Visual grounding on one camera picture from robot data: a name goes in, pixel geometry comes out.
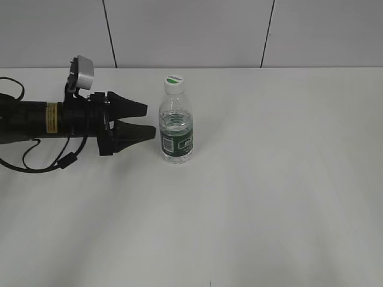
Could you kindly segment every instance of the plastic bottle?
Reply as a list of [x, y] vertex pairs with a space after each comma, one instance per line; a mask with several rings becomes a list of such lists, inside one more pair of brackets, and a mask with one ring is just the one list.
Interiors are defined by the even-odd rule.
[[170, 163], [184, 163], [193, 152], [192, 108], [185, 94], [184, 78], [165, 78], [165, 96], [159, 110], [162, 154]]

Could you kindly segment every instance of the white table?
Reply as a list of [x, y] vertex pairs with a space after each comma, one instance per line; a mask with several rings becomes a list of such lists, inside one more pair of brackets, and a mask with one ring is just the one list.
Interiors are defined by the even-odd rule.
[[[0, 286], [383, 286], [383, 69], [97, 69], [92, 90], [157, 125], [170, 72], [194, 108], [188, 163], [163, 161], [157, 134], [113, 157], [91, 139], [46, 175], [0, 167]], [[25, 100], [61, 101], [67, 74], [0, 69]], [[31, 144], [0, 155], [20, 164]]]

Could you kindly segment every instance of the white bottle cap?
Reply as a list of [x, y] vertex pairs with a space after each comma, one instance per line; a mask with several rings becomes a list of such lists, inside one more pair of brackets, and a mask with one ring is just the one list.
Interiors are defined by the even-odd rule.
[[184, 92], [184, 77], [180, 75], [169, 75], [165, 78], [165, 92], [167, 94], [181, 94]]

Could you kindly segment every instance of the green label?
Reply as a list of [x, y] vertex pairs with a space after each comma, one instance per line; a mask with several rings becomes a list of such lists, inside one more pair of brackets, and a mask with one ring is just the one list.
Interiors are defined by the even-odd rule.
[[193, 129], [182, 136], [171, 136], [161, 132], [162, 150], [171, 157], [182, 157], [193, 149]]

